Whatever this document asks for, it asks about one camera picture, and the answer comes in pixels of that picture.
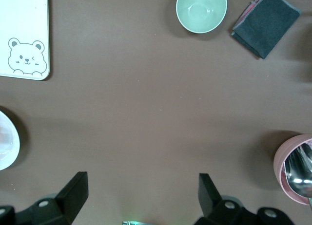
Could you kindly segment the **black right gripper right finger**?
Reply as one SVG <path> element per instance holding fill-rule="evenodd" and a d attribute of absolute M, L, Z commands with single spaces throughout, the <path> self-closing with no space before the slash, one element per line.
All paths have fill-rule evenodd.
<path fill-rule="evenodd" d="M 257 225 L 257 216 L 232 199 L 223 199 L 209 174 L 199 174 L 198 200 L 203 212 L 196 225 Z"/>

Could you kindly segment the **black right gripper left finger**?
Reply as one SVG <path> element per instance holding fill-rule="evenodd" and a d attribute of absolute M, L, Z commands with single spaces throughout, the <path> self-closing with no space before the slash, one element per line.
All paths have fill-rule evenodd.
<path fill-rule="evenodd" d="M 88 174 L 78 172 L 53 198 L 15 214 L 16 225 L 71 225 L 88 198 Z"/>

